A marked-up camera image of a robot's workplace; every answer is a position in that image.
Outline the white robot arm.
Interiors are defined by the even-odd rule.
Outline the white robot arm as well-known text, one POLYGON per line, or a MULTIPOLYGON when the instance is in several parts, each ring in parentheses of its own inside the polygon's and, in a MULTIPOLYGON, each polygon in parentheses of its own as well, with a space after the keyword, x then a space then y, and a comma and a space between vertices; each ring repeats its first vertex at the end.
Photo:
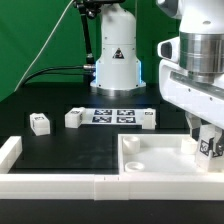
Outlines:
POLYGON ((154 43, 166 27, 141 16, 141 25, 119 4, 101 5, 101 55, 92 89, 106 94, 146 86, 137 46, 157 49, 159 88, 166 101, 224 131, 224 0, 156 0, 180 21, 178 35, 154 43))

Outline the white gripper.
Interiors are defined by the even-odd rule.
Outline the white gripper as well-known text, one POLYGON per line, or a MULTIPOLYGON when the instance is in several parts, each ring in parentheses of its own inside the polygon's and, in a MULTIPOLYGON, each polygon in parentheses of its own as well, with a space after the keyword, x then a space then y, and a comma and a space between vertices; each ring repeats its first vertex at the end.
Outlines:
POLYGON ((190 136, 199 138, 201 119, 224 129, 224 73, 217 74, 213 84, 190 79, 188 71, 179 66, 179 37, 160 42, 157 53, 161 58, 160 93, 164 100, 186 111, 190 136))

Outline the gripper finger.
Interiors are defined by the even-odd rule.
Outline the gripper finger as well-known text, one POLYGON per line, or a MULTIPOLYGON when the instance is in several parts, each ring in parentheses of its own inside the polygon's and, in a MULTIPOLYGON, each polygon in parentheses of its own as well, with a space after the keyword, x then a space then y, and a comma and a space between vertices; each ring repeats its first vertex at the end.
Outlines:
POLYGON ((224 154, 224 139, 223 135, 215 138, 215 156, 221 157, 224 154))

